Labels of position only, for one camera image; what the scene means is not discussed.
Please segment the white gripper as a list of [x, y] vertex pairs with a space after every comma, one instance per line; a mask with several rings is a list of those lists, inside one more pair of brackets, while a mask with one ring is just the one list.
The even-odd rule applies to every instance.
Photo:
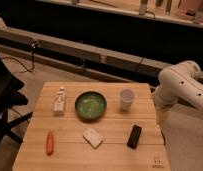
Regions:
[[163, 87], [157, 87], [153, 93], [153, 99], [154, 103], [160, 107], [157, 109], [157, 124], [162, 125], [169, 116], [166, 108], [174, 106], [178, 97]]

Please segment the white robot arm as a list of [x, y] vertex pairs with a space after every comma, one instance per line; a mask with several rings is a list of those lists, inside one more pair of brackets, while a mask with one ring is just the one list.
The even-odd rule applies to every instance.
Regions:
[[199, 65], [194, 61], [171, 65], [159, 72], [159, 85], [153, 92], [158, 125], [167, 120], [168, 110], [178, 102], [178, 99], [187, 101], [203, 114], [203, 84], [197, 81], [200, 72]]

